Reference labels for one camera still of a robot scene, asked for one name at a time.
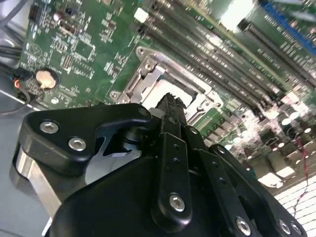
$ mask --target wire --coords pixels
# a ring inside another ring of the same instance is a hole
[[[31,101],[31,97],[30,97],[30,94],[27,92],[27,90],[25,88],[23,88],[20,84],[20,81],[18,79],[16,79],[14,81],[14,86],[15,88],[17,88],[19,91],[21,91],[25,97],[26,97],[26,101],[25,103],[17,108],[17,109],[14,109],[14,110],[11,110],[11,111],[7,111],[7,112],[0,112],[0,116],[6,116],[6,115],[12,115],[12,114],[16,114],[17,112],[21,111],[22,109],[24,109],[25,107],[27,107],[27,105],[30,103]]]
[[[4,26],[1,28],[11,39],[13,39],[19,46],[23,46],[24,39],[23,37],[17,33],[15,30],[10,28],[9,26]]]
[[[0,62],[0,70],[1,71],[3,71],[3,72],[5,72],[5,73],[7,73],[7,74],[13,74],[14,73],[14,71],[15,71],[15,69],[14,68],[12,68],[12,67],[10,67],[10,66],[8,66],[8,65],[6,65],[6,64],[4,64],[4,63],[2,63],[2,62]]]
[[[7,53],[0,50],[0,57],[3,58],[11,58],[11,59],[20,59],[21,54],[20,53]]]
[[[22,48],[0,45],[0,50],[12,53],[22,53]]]
[[[19,11],[24,7],[28,0],[21,0],[10,12],[9,14],[0,20],[0,27],[6,26],[13,17],[15,17]]]
[[[302,197],[304,197],[305,194],[308,193],[307,189],[308,189],[308,186],[309,186],[309,183],[308,183],[308,165],[307,165],[307,162],[306,162],[306,159],[307,159],[307,152],[305,151],[304,149],[304,146],[303,146],[303,143],[302,143],[302,139],[301,137],[298,137],[297,138],[297,142],[298,142],[298,149],[300,152],[302,152],[303,154],[303,161],[304,161],[304,170],[305,170],[305,179],[306,179],[306,187],[304,189],[304,192],[298,197],[298,199],[296,200],[296,203],[293,207],[294,209],[294,218],[296,216],[296,208],[297,208],[297,205],[298,203],[300,202],[300,200],[302,199]]]

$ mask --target silver screw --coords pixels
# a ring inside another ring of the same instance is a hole
[[[300,230],[300,228],[298,228],[298,226],[294,222],[291,222],[291,226],[300,236],[302,235],[302,231]]]
[[[219,150],[219,152],[222,153],[222,154],[225,153],[225,150],[224,150],[224,148],[222,148],[222,147],[218,147],[218,150]]]
[[[290,228],[284,223],[284,221],[279,220],[279,221],[278,221],[278,225],[281,227],[281,229],[282,229],[285,233],[287,233],[288,235],[291,234]]]
[[[191,132],[194,133],[194,134],[197,134],[197,133],[198,133],[198,131],[197,131],[194,127],[191,127],[190,130],[191,130]]]
[[[237,217],[236,224],[237,224],[238,229],[240,229],[240,231],[243,232],[245,236],[251,235],[250,226],[248,225],[247,222],[245,222],[244,219],[242,219],[241,217]]]
[[[48,133],[48,134],[54,134],[54,133],[58,132],[58,130],[59,130],[58,125],[55,124],[54,122],[50,122],[50,121],[42,122],[39,125],[39,128],[41,129],[42,132]]]
[[[169,198],[170,205],[173,209],[175,209],[178,212],[182,212],[185,209],[185,204],[182,198],[176,194],[173,194]]]
[[[144,116],[147,116],[147,111],[142,108],[138,109],[138,112],[140,112]]]
[[[169,117],[169,121],[172,122],[173,124],[177,123],[177,121],[173,117]]]
[[[145,69],[148,71],[151,71],[153,69],[153,66],[150,63],[145,64]]]
[[[70,139],[68,146],[77,152],[82,152],[87,147],[85,141],[77,137]]]

